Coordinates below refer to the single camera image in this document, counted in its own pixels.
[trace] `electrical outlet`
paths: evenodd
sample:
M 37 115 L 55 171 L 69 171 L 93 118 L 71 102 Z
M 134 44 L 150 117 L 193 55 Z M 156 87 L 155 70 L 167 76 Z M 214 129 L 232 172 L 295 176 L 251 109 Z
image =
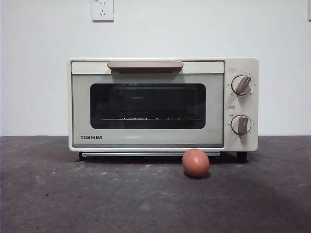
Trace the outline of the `electrical outlet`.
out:
M 92 19 L 93 21 L 113 21 L 114 0 L 92 0 Z

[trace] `egg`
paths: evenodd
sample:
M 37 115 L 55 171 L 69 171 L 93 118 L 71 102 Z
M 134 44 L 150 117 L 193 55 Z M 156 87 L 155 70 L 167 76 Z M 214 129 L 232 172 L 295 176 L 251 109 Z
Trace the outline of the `egg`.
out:
M 209 169 L 208 156 L 199 149 L 190 149 L 183 155 L 183 167 L 193 177 L 203 176 Z

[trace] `glass window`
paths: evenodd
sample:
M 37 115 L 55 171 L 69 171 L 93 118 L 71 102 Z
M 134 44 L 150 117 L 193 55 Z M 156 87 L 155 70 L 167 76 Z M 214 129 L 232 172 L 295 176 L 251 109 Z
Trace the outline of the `glass window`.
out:
M 95 129 L 201 129 L 205 113 L 201 83 L 96 83 L 90 88 Z

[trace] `toaster oven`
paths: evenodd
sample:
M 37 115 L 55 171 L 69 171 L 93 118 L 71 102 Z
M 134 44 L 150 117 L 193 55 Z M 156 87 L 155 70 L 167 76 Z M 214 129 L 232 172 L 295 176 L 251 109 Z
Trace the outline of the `toaster oven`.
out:
M 208 155 L 258 146 L 255 58 L 72 58 L 69 148 L 89 156 Z

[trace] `control knob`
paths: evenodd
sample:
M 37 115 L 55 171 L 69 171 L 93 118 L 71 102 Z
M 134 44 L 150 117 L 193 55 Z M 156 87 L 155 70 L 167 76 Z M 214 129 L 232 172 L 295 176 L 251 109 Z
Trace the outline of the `control knob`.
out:
M 251 120 L 244 115 L 238 115 L 231 121 L 231 128 L 233 132 L 242 136 L 251 130 Z
M 239 96 L 246 95 L 252 88 L 252 78 L 246 75 L 240 75 L 234 78 L 231 88 Z

